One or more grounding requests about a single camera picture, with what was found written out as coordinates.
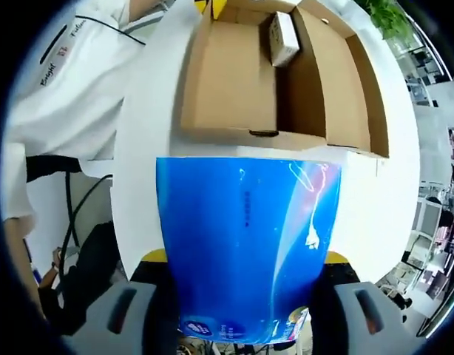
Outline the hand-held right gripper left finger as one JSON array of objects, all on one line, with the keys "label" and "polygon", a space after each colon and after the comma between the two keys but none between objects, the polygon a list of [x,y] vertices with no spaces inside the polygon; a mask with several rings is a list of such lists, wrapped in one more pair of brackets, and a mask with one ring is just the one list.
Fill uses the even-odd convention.
[{"label": "hand-held right gripper left finger", "polygon": [[142,257],[131,279],[112,285],[64,336],[71,354],[176,354],[179,308],[163,248]]}]

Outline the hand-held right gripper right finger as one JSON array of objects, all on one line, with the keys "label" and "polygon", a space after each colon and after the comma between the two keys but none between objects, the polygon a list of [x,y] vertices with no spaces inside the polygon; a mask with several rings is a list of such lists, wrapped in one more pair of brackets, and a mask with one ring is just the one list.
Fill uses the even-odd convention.
[{"label": "hand-held right gripper right finger", "polygon": [[399,310],[348,260],[332,253],[310,258],[313,354],[407,354],[408,332]]}]

